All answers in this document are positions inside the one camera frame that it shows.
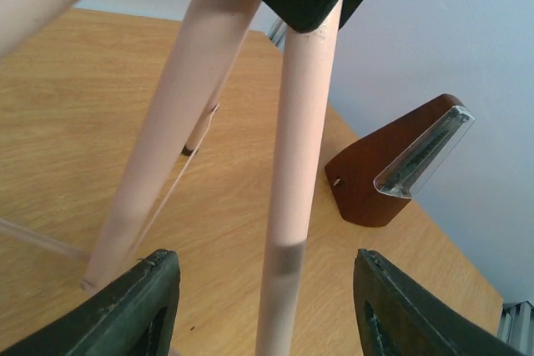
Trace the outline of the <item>brown wooden metronome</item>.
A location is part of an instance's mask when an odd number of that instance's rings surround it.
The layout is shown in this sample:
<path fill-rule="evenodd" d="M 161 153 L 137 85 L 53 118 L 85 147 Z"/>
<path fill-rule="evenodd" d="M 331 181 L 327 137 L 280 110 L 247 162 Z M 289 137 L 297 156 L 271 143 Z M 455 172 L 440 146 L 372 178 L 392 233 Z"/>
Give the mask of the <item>brown wooden metronome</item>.
<path fill-rule="evenodd" d="M 373 181 L 433 123 L 454 106 L 465 105 L 442 94 L 360 138 L 325 165 L 325 175 L 341 217 L 362 227 L 384 227 L 413 199 L 378 193 Z"/>

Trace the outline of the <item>clear plastic metronome cover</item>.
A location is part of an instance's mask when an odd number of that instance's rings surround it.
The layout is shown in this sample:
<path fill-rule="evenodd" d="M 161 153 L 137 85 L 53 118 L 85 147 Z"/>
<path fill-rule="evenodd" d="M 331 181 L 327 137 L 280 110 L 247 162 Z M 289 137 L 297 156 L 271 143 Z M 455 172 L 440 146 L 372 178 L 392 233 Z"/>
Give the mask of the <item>clear plastic metronome cover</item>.
<path fill-rule="evenodd" d="M 466 107 L 449 109 L 375 177 L 375 190 L 393 198 L 414 198 L 474 122 Z"/>

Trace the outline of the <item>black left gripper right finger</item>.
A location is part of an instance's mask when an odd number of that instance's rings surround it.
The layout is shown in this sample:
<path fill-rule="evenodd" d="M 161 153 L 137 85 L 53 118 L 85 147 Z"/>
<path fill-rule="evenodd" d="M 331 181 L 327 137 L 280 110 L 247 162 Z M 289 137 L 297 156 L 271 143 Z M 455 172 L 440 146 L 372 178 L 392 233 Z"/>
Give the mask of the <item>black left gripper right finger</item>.
<path fill-rule="evenodd" d="M 374 250 L 358 250 L 353 298 L 364 355 L 519 354 Z"/>

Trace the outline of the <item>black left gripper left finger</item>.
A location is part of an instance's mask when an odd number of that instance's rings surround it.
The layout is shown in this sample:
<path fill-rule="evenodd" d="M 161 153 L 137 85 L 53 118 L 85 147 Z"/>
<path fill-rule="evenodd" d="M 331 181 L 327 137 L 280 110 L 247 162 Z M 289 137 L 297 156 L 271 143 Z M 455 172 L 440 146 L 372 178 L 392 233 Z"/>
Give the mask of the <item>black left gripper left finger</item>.
<path fill-rule="evenodd" d="M 2 355 L 168 355 L 179 305 L 176 252 L 159 249 Z"/>

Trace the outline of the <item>pink music stand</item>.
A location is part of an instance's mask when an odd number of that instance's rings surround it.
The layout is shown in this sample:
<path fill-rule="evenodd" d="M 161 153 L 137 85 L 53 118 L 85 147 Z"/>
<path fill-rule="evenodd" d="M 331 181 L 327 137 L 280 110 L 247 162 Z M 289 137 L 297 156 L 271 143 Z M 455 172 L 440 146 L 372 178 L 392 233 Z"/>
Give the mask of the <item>pink music stand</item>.
<path fill-rule="evenodd" d="M 1 53 L 78 0 L 1 0 Z M 191 0 L 83 277 L 96 291 L 137 247 L 177 157 L 199 145 L 261 3 L 287 23 L 258 355 L 290 352 L 339 29 L 363 0 Z"/>

